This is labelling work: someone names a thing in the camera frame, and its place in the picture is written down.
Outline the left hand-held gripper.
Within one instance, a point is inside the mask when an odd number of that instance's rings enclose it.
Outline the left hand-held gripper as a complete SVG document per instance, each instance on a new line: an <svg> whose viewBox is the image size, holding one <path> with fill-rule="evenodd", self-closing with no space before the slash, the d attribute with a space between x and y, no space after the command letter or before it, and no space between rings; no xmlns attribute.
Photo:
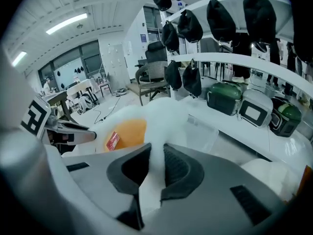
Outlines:
<svg viewBox="0 0 313 235"><path fill-rule="evenodd" d="M73 151L74 145L96 139L94 131L76 122L58 119L57 113L56 107L51 107L37 94L22 118L21 129L36 136L43 144L55 146L61 154ZM69 134L64 130L75 131L73 145L68 144Z"/></svg>

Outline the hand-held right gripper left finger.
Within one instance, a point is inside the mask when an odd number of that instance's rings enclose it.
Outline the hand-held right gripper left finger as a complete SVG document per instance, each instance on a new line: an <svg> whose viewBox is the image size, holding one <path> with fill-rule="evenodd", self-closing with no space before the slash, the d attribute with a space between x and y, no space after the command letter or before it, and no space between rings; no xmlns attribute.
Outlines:
<svg viewBox="0 0 313 235"><path fill-rule="evenodd" d="M139 187L148 173L151 144L63 161L83 193L109 217L142 230Z"/></svg>

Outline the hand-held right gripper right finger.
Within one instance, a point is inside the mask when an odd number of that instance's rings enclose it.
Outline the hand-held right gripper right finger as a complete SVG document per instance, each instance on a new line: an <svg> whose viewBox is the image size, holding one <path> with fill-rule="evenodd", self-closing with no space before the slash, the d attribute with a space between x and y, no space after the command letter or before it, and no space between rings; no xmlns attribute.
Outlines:
<svg viewBox="0 0 313 235"><path fill-rule="evenodd" d="M179 145L164 146L167 194L147 215L148 235L259 234L283 201L239 165Z"/></svg>

